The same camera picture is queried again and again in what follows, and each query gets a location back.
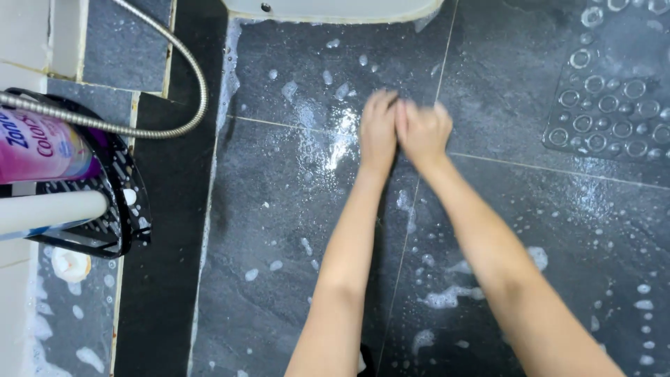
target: pink bottle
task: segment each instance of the pink bottle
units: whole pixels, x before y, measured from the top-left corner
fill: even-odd
[[[86,142],[64,121],[0,108],[0,184],[75,180],[100,173]]]

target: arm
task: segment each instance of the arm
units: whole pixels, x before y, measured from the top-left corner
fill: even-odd
[[[328,242],[285,376],[356,376],[377,208],[397,145],[395,108],[389,108],[396,95],[376,92],[363,111],[356,182]]]
[[[439,103],[397,107],[398,138],[451,219],[500,327],[529,376],[623,373],[570,313],[505,222],[458,174],[444,152],[452,120]]]

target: bathroom floor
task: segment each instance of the bathroom floor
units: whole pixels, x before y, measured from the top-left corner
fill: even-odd
[[[411,22],[241,25],[240,87],[216,146],[194,375],[283,374],[356,176],[362,107],[384,87],[446,105],[459,171],[526,246],[546,253],[545,276],[626,375],[668,372],[668,165],[543,145],[561,73],[585,32],[580,17],[596,3],[445,0],[420,31]],[[606,8],[606,19],[614,14]],[[666,30],[670,13],[654,17]],[[644,59],[611,62],[612,75],[642,76],[635,67],[653,67]],[[665,81],[656,84],[649,90],[661,98]],[[476,287],[462,260],[436,196],[400,154],[379,211],[362,332],[379,376],[523,375],[485,300],[420,302]],[[643,299],[652,311],[636,308]],[[424,330],[434,344],[417,347]]]

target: metal hose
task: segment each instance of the metal hose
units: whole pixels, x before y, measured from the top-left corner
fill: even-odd
[[[167,131],[149,131],[145,129],[135,129],[127,126],[107,123],[106,121],[86,117],[44,103],[23,99],[16,95],[11,95],[9,93],[4,93],[2,91],[0,91],[0,103],[11,107],[32,111],[34,113],[40,113],[43,115],[48,115],[50,117],[62,119],[68,123],[97,128],[106,132],[117,133],[119,135],[124,136],[131,136],[133,138],[169,139],[169,138],[176,138],[191,131],[200,123],[200,121],[202,121],[205,111],[207,111],[207,101],[208,101],[207,82],[205,81],[205,76],[202,73],[202,69],[200,69],[200,66],[198,66],[198,62],[196,61],[195,57],[193,57],[191,51],[189,51],[186,48],[186,46],[182,43],[182,41],[177,39],[177,37],[175,37],[174,34],[172,34],[165,26],[162,26],[160,23],[156,22],[150,16],[142,13],[138,8],[128,4],[125,0],[112,0],[112,1],[119,4],[121,7],[124,7],[132,14],[141,18],[144,22],[148,23],[151,27],[156,29],[160,34],[162,34],[165,38],[167,38],[167,40],[169,40],[172,43],[172,45],[176,47],[177,50],[179,50],[179,52],[181,52],[184,55],[184,58],[186,58],[188,64],[191,65],[191,67],[196,73],[198,79],[198,85],[200,86],[200,105],[198,106],[198,110],[195,116],[193,116],[193,119],[191,119],[187,124],[175,129],[170,129]]]

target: white bottle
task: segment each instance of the white bottle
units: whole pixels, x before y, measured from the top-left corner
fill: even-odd
[[[98,191],[0,199],[0,241],[75,227],[102,216],[108,207]]]

